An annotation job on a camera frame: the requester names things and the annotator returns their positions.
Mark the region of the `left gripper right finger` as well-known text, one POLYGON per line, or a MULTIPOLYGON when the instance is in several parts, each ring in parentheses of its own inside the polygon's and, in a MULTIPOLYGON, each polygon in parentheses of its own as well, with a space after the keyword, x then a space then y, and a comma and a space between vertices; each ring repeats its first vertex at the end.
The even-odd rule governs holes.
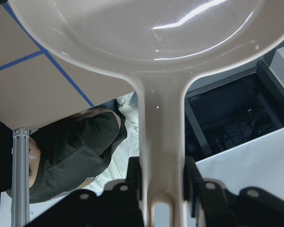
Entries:
POLYGON ((198 195, 198 185, 203 181, 203 178, 196 166, 195 160, 192 156, 185 156, 184 166, 184 199, 188 203, 188 210, 190 216, 195 218, 196 198, 198 195))

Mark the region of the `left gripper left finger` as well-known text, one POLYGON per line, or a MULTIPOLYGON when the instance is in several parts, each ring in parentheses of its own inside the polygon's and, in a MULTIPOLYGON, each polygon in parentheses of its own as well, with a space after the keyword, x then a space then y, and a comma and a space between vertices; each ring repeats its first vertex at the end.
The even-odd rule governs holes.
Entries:
POLYGON ((130 157, 126 174, 126 182, 132 184, 137 190, 137 198, 142 200, 142 172, 139 157, 130 157))

